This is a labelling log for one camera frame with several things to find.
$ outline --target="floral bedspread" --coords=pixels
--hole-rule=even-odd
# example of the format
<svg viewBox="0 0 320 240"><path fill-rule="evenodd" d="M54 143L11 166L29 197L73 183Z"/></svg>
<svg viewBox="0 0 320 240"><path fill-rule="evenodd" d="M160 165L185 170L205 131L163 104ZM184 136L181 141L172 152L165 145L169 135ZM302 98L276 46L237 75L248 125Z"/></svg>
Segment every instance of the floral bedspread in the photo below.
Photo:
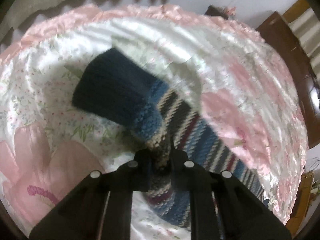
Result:
<svg viewBox="0 0 320 240"><path fill-rule="evenodd" d="M286 223L308 142L279 55L245 25L177 6L85 6L32 26L0 55L0 199L21 230L28 235L90 171L113 171L141 147L123 127L71 106L87 64L111 47L199 110L257 170L269 208ZM190 238L154 215L139 193L131 235Z"/></svg>

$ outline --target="round rivet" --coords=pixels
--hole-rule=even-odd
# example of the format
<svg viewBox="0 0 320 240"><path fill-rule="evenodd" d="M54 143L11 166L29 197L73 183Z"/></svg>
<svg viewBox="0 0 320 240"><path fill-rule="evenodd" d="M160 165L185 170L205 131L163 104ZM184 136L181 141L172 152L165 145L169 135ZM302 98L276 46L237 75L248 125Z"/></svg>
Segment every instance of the round rivet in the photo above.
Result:
<svg viewBox="0 0 320 240"><path fill-rule="evenodd" d="M230 179L232 177L232 173L230 171L223 171L222 176L226 179Z"/></svg>
<svg viewBox="0 0 320 240"><path fill-rule="evenodd" d="M195 164L192 161L186 161L184 163L184 166L186 166L187 168L192 168L193 166L195 166Z"/></svg>
<svg viewBox="0 0 320 240"><path fill-rule="evenodd" d="M100 171L92 171L90 173L90 177L93 178L93 179L96 179L96 178L100 177L100 175L101 175Z"/></svg>
<svg viewBox="0 0 320 240"><path fill-rule="evenodd" d="M128 166L130 168L136 168L136 167L138 167L138 162L137 161L129 161Z"/></svg>

